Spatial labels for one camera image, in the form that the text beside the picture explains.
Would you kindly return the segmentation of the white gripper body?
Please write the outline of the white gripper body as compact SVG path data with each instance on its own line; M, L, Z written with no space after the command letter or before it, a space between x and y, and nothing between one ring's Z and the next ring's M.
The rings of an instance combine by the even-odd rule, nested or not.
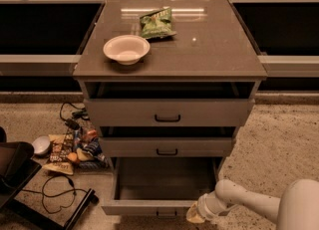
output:
M203 194L197 200L197 214L206 221L227 211L227 203L219 199L214 192Z

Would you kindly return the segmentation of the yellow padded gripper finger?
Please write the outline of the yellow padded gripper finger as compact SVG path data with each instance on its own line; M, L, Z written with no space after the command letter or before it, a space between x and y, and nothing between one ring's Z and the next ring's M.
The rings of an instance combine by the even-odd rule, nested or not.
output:
M186 212L186 220L190 223L200 224L205 221L205 219L197 211L197 204L193 203Z

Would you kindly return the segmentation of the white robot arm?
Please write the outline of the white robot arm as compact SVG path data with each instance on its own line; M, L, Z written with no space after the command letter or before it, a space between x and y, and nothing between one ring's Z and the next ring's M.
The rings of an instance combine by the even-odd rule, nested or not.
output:
M222 179L213 192L203 194L190 206L186 220L211 221L238 205L268 219L276 225L276 230L319 230L319 182L311 179L292 182L280 198L248 191Z

